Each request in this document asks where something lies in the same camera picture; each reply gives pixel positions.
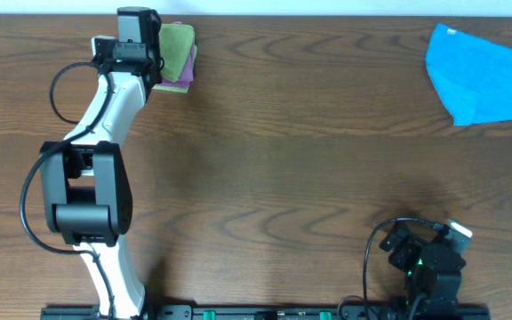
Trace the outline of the blue cloth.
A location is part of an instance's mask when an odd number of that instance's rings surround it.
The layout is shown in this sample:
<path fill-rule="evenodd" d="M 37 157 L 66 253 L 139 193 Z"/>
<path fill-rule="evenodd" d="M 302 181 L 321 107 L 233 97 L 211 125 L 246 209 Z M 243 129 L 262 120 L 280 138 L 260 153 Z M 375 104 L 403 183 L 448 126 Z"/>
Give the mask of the blue cloth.
<path fill-rule="evenodd" d="M 454 125 L 512 120 L 512 49 L 439 23 L 425 65 Z"/>

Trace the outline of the folded light green cloth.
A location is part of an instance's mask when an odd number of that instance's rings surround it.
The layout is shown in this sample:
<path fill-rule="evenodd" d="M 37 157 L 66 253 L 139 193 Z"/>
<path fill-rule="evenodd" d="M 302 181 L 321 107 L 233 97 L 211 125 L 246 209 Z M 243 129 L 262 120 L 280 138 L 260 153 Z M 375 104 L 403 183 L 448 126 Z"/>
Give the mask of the folded light green cloth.
<path fill-rule="evenodd" d="M 158 91 L 187 93 L 189 86 L 194 81 L 194 66 L 197 55 L 197 46 L 192 44 L 188 55 L 179 53 L 168 60 L 169 71 L 165 72 L 164 79 L 156 84 L 153 89 Z M 175 76 L 179 73 L 178 79 L 172 81 L 167 76 Z"/>

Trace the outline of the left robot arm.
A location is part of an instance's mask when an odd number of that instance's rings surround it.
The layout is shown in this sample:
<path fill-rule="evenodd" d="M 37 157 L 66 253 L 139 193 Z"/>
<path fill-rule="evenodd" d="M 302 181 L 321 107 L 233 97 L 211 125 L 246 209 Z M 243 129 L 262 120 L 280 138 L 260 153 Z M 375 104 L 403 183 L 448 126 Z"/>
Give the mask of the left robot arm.
<path fill-rule="evenodd" d="M 130 258 L 127 232 L 132 192 L 122 146 L 152 88 L 162 80 L 158 13 L 146 7 L 117 11 L 118 35 L 92 39 L 87 66 L 98 89 L 74 129 L 46 141 L 30 171 L 41 175 L 48 229 L 66 248 L 37 240 L 46 251 L 83 259 L 99 294 L 89 308 L 45 308 L 43 319 L 150 319 L 144 284 Z"/>

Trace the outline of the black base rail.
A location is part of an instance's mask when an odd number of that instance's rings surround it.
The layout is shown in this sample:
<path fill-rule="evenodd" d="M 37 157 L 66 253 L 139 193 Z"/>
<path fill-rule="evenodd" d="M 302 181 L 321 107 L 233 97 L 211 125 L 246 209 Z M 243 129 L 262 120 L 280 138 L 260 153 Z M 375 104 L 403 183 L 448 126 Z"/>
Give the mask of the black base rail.
<path fill-rule="evenodd" d="M 412 319 L 463 319 L 463 320 L 489 320 L 490 312 L 487 308 L 463 307 L 456 310 L 456 314 L 439 316 L 423 316 L 421 311 Z M 107 319 L 99 316 L 99 308 L 43 308 L 42 320 L 94 320 Z M 367 319 L 364 307 L 347 305 L 341 309 L 336 308 L 249 308 L 249 307 L 191 307 L 189 305 L 165 305 L 154 311 L 147 311 L 142 316 L 127 319 L 148 320 L 363 320 Z M 369 310 L 369 319 L 410 319 L 409 310 L 396 307 L 374 306 Z"/>

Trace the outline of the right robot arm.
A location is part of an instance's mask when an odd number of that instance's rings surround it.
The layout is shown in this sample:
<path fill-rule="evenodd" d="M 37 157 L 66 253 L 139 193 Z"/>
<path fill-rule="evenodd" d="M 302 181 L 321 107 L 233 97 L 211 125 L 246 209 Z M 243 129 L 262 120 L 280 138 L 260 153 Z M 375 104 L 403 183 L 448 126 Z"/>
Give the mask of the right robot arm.
<path fill-rule="evenodd" d="M 406 295 L 383 309 L 382 319 L 461 319 L 457 294 L 462 254 L 473 232 L 456 220 L 434 226 L 436 236 L 426 241 L 415 235 L 403 221 L 394 224 L 380 242 L 389 252 L 388 262 L 405 272 Z"/>

